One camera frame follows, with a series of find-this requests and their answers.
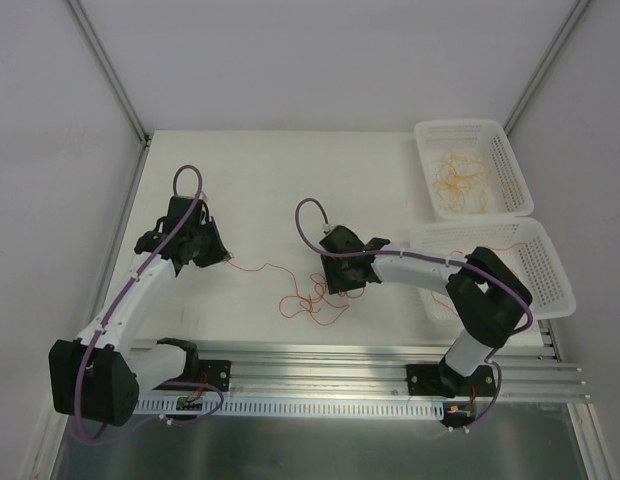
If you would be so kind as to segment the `red orange wire ball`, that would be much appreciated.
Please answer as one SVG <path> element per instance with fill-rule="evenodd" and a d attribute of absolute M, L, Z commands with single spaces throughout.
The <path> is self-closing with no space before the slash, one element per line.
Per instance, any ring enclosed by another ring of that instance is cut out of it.
<path fill-rule="evenodd" d="M 365 287 L 356 287 L 353 291 L 335 293 L 337 299 L 331 300 L 327 277 L 319 272 L 309 275 L 312 289 L 304 292 L 294 272 L 284 266 L 265 262 L 258 267 L 246 268 L 234 260 L 228 260 L 226 264 L 246 273 L 272 270 L 285 274 L 291 281 L 292 291 L 280 298 L 277 304 L 279 315 L 287 320 L 305 315 L 321 328 L 328 328 L 337 323 L 350 309 L 351 301 L 360 299 L 366 292 Z"/>

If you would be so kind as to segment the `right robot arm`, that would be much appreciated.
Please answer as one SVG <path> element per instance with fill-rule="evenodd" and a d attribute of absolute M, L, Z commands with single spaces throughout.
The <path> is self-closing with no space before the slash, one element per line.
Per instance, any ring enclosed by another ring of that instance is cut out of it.
<path fill-rule="evenodd" d="M 475 372 L 531 319 L 532 294 L 508 266 L 486 247 L 465 256 L 437 256 L 373 238 L 363 243 L 345 226 L 319 242 L 331 294 L 368 284 L 400 283 L 448 298 L 463 328 L 437 364 L 414 365 L 414 392 L 453 398 L 463 395 Z"/>

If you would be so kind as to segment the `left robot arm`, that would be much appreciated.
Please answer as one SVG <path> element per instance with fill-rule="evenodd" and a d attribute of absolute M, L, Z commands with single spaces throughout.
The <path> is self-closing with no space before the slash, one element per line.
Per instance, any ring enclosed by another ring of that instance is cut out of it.
<path fill-rule="evenodd" d="M 172 196 L 166 215 L 138 238 L 119 292 L 75 339 L 51 347 L 55 411 L 122 426 L 141 394 L 162 385 L 189 389 L 206 379 L 191 341 L 165 337 L 136 358 L 129 354 L 152 306 L 184 267 L 206 268 L 229 258 L 206 202 Z"/>

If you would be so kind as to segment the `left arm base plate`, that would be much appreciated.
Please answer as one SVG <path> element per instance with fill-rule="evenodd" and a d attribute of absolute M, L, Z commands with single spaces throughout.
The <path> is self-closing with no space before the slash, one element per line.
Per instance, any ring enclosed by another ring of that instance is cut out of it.
<path fill-rule="evenodd" d="M 231 381 L 232 362 L 229 360 L 204 360 L 198 362 L 195 379 L 227 392 Z"/>

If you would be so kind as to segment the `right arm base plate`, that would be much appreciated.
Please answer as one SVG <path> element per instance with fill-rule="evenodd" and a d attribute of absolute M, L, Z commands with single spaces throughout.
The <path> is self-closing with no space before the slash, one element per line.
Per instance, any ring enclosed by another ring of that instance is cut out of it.
<path fill-rule="evenodd" d="M 490 366 L 479 366 L 464 377 L 443 363 L 418 363 L 406 366 L 406 382 L 410 396 L 491 397 L 497 381 Z"/>

